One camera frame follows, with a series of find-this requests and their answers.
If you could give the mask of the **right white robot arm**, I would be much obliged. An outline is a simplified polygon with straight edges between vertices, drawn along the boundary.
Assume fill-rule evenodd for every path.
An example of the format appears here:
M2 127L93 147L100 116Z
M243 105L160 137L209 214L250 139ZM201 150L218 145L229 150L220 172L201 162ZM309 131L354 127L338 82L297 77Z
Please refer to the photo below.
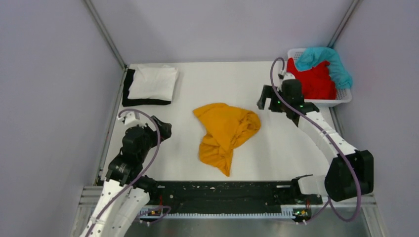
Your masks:
M368 150L359 150L346 142L324 119L320 109L306 102L301 82L287 79L280 87L264 85L257 101L260 110L285 113L325 156L329 168L324 175L305 175L297 178L298 185L290 189L295 203L304 203L310 195L328 196L343 201L374 190L374 157Z

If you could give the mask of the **yellow t shirt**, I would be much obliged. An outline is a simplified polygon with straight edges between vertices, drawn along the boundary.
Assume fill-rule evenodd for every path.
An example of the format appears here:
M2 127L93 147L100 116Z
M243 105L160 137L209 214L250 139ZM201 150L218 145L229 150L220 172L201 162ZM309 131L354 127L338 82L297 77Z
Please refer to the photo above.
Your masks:
M193 115L206 131L199 145L199 160L229 177L234 150L259 132L259 116L225 103L198 107L193 110Z

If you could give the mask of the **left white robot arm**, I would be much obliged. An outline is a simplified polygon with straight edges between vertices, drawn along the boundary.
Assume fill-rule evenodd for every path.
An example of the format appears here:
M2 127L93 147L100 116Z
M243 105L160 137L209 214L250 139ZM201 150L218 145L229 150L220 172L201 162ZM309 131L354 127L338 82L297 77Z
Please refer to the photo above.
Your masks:
M140 210L159 196L155 180L144 176L143 164L152 148L159 149L171 137L172 125L151 116L151 128L136 112L121 119L126 127L122 146L108 165L99 201L82 237L123 237Z

